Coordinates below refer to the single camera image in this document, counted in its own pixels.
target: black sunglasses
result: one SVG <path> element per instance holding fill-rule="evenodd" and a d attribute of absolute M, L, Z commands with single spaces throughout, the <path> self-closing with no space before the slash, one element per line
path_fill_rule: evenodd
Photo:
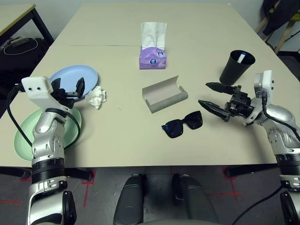
<path fill-rule="evenodd" d="M 192 112 L 183 120 L 172 120 L 162 125 L 162 129 L 170 138 L 175 138 L 183 133 L 183 123 L 186 123 L 189 128 L 195 130 L 202 126 L 202 116 L 200 111 Z"/>

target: blue plate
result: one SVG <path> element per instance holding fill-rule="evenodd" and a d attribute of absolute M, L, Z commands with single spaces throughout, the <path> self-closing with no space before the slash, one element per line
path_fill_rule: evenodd
<path fill-rule="evenodd" d="M 57 71 L 50 77 L 50 82 L 57 78 L 60 78 L 60 88 L 65 89 L 66 92 L 73 92 L 76 90 L 77 81 L 83 77 L 85 82 L 85 89 L 83 92 L 83 97 L 95 88 L 98 82 L 97 72 L 85 65 L 73 65 L 63 68 Z"/>

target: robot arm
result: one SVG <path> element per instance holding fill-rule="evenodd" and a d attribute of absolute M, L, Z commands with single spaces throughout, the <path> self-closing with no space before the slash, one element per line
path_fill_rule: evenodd
<path fill-rule="evenodd" d="M 199 100 L 209 112 L 228 121 L 231 116 L 242 116 L 247 125 L 261 125 L 267 132 L 280 170 L 282 187 L 287 191 L 281 194 L 281 205 L 286 224 L 300 223 L 300 129 L 294 115 L 287 109 L 270 104 L 273 97 L 271 70 L 257 74 L 255 78 L 255 98 L 241 92 L 241 86 L 232 87 L 220 83 L 207 83 L 211 89 L 232 95 L 225 109 L 218 105 Z"/>
<path fill-rule="evenodd" d="M 32 184 L 29 187 L 27 225 L 73 225 L 76 210 L 73 195 L 67 188 L 64 167 L 64 125 L 66 116 L 74 105 L 67 97 L 81 97 L 84 79 L 81 78 L 75 92 L 60 89 L 60 79 L 51 84 L 46 77 L 22 79 L 28 98 L 43 111 L 33 128 Z"/>

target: cable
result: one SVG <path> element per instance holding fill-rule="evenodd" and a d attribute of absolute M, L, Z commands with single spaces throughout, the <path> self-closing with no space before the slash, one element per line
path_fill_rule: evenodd
<path fill-rule="evenodd" d="M 9 114 L 9 117 L 11 118 L 12 122 L 14 123 L 14 125 L 17 127 L 18 131 L 20 132 L 20 134 L 23 136 L 23 138 L 25 139 L 25 141 L 32 147 L 32 143 L 30 142 L 29 138 L 26 136 L 26 134 L 23 132 L 23 130 L 21 129 L 21 127 L 19 126 L 19 124 L 17 123 L 17 121 L 15 120 L 14 116 L 12 115 L 11 113 L 11 110 L 10 110 L 10 102 L 11 102 L 11 97 L 13 94 L 17 93 L 18 90 L 21 90 L 22 91 L 23 87 L 21 85 L 18 85 L 18 86 L 15 86 L 7 95 L 7 100 L 6 100 L 6 105 L 7 105 L 7 112 Z M 77 126 L 77 130 L 78 130 L 78 133 L 77 133 L 77 136 L 76 138 L 69 144 L 65 147 L 65 149 L 69 148 L 70 146 L 72 146 L 79 138 L 79 135 L 80 135 L 80 126 L 77 122 L 77 120 L 75 119 L 75 117 L 70 114 L 69 112 L 67 112 L 67 116 L 76 124 Z"/>
<path fill-rule="evenodd" d="M 73 120 L 73 122 L 76 124 L 78 133 L 77 133 L 76 138 L 75 138 L 69 145 L 67 145 L 67 146 L 65 147 L 65 149 L 71 147 L 71 145 L 73 145 L 73 144 L 78 140 L 79 135 L 80 135 L 80 126 L 79 126 L 77 120 L 75 119 L 75 117 L 74 117 L 72 114 L 70 114 L 69 112 L 67 112 L 67 116 L 68 116 L 71 120 Z"/>
<path fill-rule="evenodd" d="M 264 114 L 267 118 L 269 118 L 270 120 L 273 120 L 273 121 L 275 121 L 275 122 L 277 122 L 277 123 L 280 123 L 280 124 L 285 125 L 286 127 L 290 128 L 290 129 L 293 131 L 293 133 L 295 134 L 295 136 L 296 136 L 296 138 L 298 139 L 298 141 L 300 142 L 300 136 L 299 136 L 299 134 L 298 134 L 296 128 L 292 127 L 291 125 L 289 125 L 289 124 L 287 124 L 287 123 L 285 123 L 285 122 L 282 122 L 282 121 L 276 119 L 275 117 L 270 116 L 270 115 L 267 113 L 267 109 L 266 109 L 266 104 L 267 104 L 267 101 L 268 101 L 268 97 L 267 97 L 267 96 L 268 96 L 268 95 L 267 95 L 267 92 L 266 92 L 266 91 L 263 91 L 263 92 L 262 92 L 262 111 L 263 111 L 263 114 Z"/>
<path fill-rule="evenodd" d="M 5 50 L 12 45 L 12 44 L 9 44 L 9 45 L 5 46 L 5 48 L 3 49 L 3 53 L 6 54 L 6 55 L 22 55 L 22 54 L 24 54 L 26 52 L 29 52 L 29 51 L 31 51 L 33 49 L 36 49 L 38 47 L 38 41 L 35 38 L 33 38 L 33 40 L 36 42 L 37 45 L 35 47 L 29 49 L 29 50 L 26 50 L 26 51 L 20 52 L 20 53 L 6 53 Z"/>
<path fill-rule="evenodd" d="M 236 219 L 235 221 L 232 223 L 232 225 L 235 225 L 239 219 L 242 218 L 242 216 L 244 216 L 247 212 L 249 212 L 251 209 L 253 209 L 255 206 L 259 205 L 260 203 L 270 199 L 271 197 L 273 197 L 274 195 L 276 195 L 280 190 L 282 189 L 282 186 L 280 186 L 276 191 L 274 191 L 272 194 L 270 194 L 269 196 L 259 200 L 258 202 L 254 203 L 253 205 L 251 205 L 249 208 L 247 208 L 245 211 L 243 211 Z"/>
<path fill-rule="evenodd" d="M 300 32 L 300 30 L 299 30 L 298 32 L 292 34 L 287 40 L 285 40 L 285 42 L 288 41 L 289 39 L 291 39 L 292 37 L 294 37 L 294 36 L 295 36 L 296 34 L 298 34 L 299 32 Z"/>
<path fill-rule="evenodd" d="M 7 95 L 7 99 L 6 99 L 6 108 L 7 108 L 7 112 L 9 114 L 9 117 L 11 118 L 11 120 L 13 121 L 14 125 L 17 127 L 17 129 L 19 130 L 19 132 L 21 133 L 21 135 L 23 136 L 23 138 L 25 139 L 25 141 L 32 147 L 32 143 L 30 142 L 30 140 L 28 139 L 28 137 L 26 136 L 26 134 L 22 131 L 21 127 L 19 126 L 19 124 L 17 123 L 17 121 L 15 120 L 14 116 L 11 113 L 10 110 L 10 102 L 11 102 L 11 97 L 14 93 L 18 92 L 18 88 L 20 88 L 22 86 L 16 86 L 14 87 Z"/>

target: red tape mark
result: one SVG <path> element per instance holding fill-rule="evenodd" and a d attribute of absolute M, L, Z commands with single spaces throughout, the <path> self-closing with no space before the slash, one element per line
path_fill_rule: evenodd
<path fill-rule="evenodd" d="M 10 200 L 0 200 L 0 203 L 6 203 L 6 204 L 11 204 L 11 205 L 22 205 L 22 202 L 15 202 L 15 201 L 10 201 Z"/>
<path fill-rule="evenodd" d="M 89 194 L 89 186 L 94 184 L 95 177 L 96 177 L 96 171 L 93 171 L 93 179 L 91 181 L 83 181 L 82 184 L 86 184 L 86 189 L 85 189 L 85 195 L 84 195 L 84 201 L 83 201 L 83 207 L 86 206 L 87 200 L 88 200 L 88 194 Z"/>
<path fill-rule="evenodd" d="M 238 201 L 237 193 L 239 193 L 239 192 L 235 191 L 235 187 L 234 187 L 234 184 L 233 184 L 233 180 L 236 180 L 236 178 L 235 177 L 231 177 L 231 178 L 227 177 L 224 173 L 225 169 L 226 169 L 226 167 L 222 167 L 222 172 L 223 172 L 223 175 L 224 175 L 224 179 L 230 181 L 231 188 L 232 188 L 232 193 L 234 193 L 233 196 L 234 196 L 235 201 L 237 202 Z"/>
<path fill-rule="evenodd" d="M 232 181 L 232 180 L 230 180 L 230 184 L 231 184 L 231 188 L 232 188 L 233 192 L 236 193 L 235 187 L 234 187 L 234 185 L 233 185 L 233 181 Z M 234 199 L 235 199 L 236 202 L 238 201 L 237 195 L 234 195 Z"/>
<path fill-rule="evenodd" d="M 212 193 L 208 194 L 209 196 L 218 196 L 218 195 L 241 195 L 241 192 L 223 192 L 223 193 Z"/>
<path fill-rule="evenodd" d="M 19 179 L 20 182 L 29 182 L 31 181 L 31 176 L 27 179 Z"/>
<path fill-rule="evenodd" d="M 86 201 L 88 200 L 89 185 L 90 185 L 90 184 L 87 184 L 87 185 L 86 185 L 85 196 L 84 196 L 84 201 L 83 201 L 83 207 L 86 206 Z"/>

